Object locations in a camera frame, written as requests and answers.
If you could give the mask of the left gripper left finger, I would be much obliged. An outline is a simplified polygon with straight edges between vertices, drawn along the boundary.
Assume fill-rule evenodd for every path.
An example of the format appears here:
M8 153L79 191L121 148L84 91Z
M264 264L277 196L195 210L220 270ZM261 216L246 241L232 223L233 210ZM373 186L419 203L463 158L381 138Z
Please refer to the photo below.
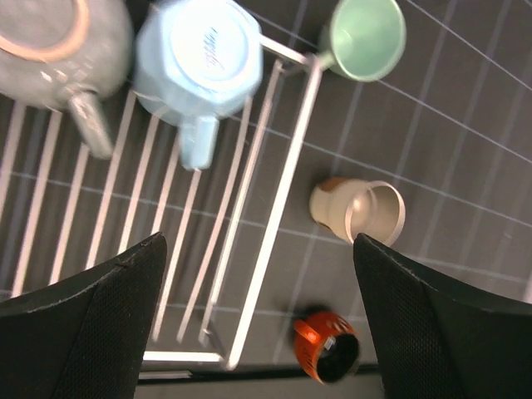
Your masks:
M132 398L167 255L156 233L1 304L3 398Z

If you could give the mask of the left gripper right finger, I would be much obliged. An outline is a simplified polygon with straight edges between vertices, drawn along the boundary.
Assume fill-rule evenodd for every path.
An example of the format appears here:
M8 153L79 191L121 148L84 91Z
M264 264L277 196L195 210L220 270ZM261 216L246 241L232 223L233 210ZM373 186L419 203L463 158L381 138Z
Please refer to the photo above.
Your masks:
M387 398L529 398L531 306L359 234L353 262Z

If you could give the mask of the orange black ceramic cup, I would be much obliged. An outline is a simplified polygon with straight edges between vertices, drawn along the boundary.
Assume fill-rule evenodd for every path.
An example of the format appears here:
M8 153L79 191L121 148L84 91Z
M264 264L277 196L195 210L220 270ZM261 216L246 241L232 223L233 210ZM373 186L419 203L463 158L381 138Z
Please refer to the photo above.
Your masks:
M356 372L360 343L347 320L331 311L320 311L293 323L294 354L299 366L315 381L332 384Z

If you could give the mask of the grey ceramic mug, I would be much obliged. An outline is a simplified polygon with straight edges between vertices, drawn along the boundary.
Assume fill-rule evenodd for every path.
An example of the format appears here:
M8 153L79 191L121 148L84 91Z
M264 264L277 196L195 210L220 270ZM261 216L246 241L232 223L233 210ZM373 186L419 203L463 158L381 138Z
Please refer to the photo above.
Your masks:
M91 154L114 145L100 101L125 82L134 29L123 1L3 1L1 93L68 110Z

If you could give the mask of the light blue tall mug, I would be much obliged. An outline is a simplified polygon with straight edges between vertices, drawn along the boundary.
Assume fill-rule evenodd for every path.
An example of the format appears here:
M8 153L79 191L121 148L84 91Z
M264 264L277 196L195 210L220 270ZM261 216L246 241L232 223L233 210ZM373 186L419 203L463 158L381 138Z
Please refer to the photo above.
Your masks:
M263 78L259 23L234 1L161 1L136 38L134 91L179 129L180 162L210 167L219 122L243 109Z

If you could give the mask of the mint green cup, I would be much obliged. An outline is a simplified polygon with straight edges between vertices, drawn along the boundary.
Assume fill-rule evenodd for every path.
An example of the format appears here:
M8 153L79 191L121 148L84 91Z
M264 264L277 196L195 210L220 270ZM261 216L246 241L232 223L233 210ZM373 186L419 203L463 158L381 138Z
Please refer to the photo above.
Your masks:
M323 71L372 82L390 73L406 47L406 21L394 0L344 0L323 26L318 58Z

